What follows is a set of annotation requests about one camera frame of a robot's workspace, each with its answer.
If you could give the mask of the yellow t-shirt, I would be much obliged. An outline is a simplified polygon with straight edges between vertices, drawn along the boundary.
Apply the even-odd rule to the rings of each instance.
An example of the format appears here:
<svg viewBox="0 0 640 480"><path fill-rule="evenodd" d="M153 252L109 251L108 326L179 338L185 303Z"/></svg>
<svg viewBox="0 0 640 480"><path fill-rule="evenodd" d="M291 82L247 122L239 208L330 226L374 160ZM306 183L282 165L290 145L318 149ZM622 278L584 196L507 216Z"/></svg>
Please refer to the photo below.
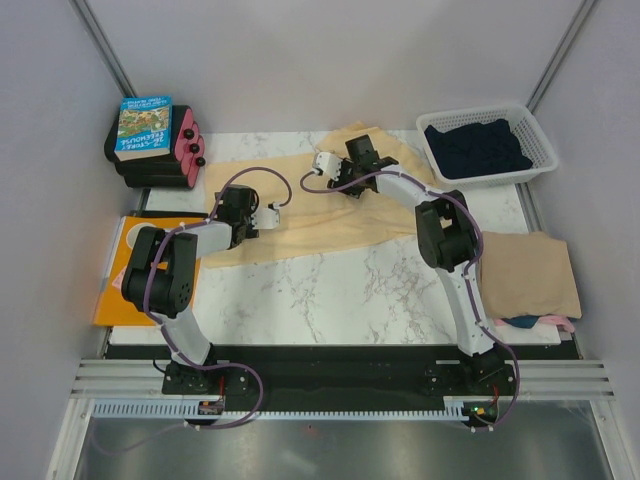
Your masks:
<svg viewBox="0 0 640 480"><path fill-rule="evenodd" d="M436 181L423 159L407 145L379 127L352 123L330 132L317 144L320 151L347 156L345 142L368 135L381 158L397 160L414 178L436 187ZM214 194L237 172L249 167L269 167L286 177L293 191L292 201L281 210L281 221L274 230L261 230L259 238L245 240L238 247L206 256L202 266L222 268L265 263L305 255L344 251L371 246L413 235L414 214L399 202L370 190L359 199L343 193L310 194L304 192L300 178L310 170L314 154L299 154L265 159L209 163L204 181L206 210L211 211ZM261 205L286 200L287 189L273 174L250 172L234 181L257 191Z"/></svg>

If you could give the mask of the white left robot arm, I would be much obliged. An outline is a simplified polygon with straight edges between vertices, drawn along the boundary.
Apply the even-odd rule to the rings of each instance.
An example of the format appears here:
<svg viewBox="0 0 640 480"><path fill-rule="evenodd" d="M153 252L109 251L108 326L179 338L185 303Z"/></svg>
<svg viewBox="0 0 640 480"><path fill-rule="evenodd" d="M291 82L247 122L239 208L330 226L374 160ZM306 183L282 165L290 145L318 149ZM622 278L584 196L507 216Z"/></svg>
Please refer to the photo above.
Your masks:
<svg viewBox="0 0 640 480"><path fill-rule="evenodd" d="M218 208L212 219L202 218L170 230L141 228L121 283L124 300L160 327L172 360L187 366L185 382L198 393L215 389L220 371L212 363L212 344L191 307L196 263L257 236L253 215L259 196L254 189L233 185L216 199Z"/></svg>

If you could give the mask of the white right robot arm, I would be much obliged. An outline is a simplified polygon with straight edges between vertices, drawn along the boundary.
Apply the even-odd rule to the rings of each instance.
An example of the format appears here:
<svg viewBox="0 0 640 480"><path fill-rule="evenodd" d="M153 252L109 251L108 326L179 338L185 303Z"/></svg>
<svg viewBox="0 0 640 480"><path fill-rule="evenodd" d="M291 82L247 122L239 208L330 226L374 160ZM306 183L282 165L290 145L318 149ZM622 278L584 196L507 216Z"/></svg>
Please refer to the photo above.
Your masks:
<svg viewBox="0 0 640 480"><path fill-rule="evenodd" d="M453 315L459 350L472 357L494 346L486 334L477 286L482 241L458 191L433 189L398 161L380 157L367 135L346 142L348 156L321 152L313 169L329 178L327 187L358 198L366 189L392 198L414 215L419 253L438 275Z"/></svg>

